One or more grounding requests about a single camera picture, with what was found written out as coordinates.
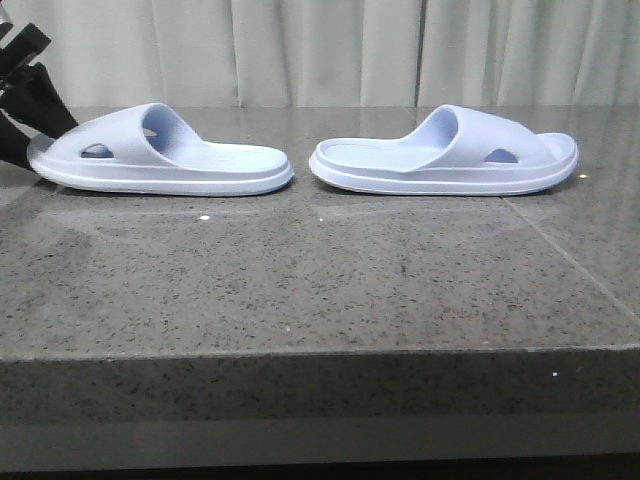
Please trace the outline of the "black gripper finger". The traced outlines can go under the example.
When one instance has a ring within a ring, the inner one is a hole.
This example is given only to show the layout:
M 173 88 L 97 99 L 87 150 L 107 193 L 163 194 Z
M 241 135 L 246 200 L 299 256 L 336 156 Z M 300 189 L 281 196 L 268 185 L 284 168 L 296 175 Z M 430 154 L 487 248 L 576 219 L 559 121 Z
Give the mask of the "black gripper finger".
M 24 65 L 9 77 L 9 116 L 53 139 L 78 126 L 42 63 Z
M 26 150 L 30 138 L 0 112 L 0 157 L 21 168 L 30 168 Z

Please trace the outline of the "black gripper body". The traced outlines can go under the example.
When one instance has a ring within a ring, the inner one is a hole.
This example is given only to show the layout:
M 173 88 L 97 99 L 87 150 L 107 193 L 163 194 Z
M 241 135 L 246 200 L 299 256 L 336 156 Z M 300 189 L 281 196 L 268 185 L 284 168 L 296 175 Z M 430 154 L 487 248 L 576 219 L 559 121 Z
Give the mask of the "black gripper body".
M 1 89 L 6 89 L 19 73 L 51 43 L 35 24 L 28 23 L 1 50 Z

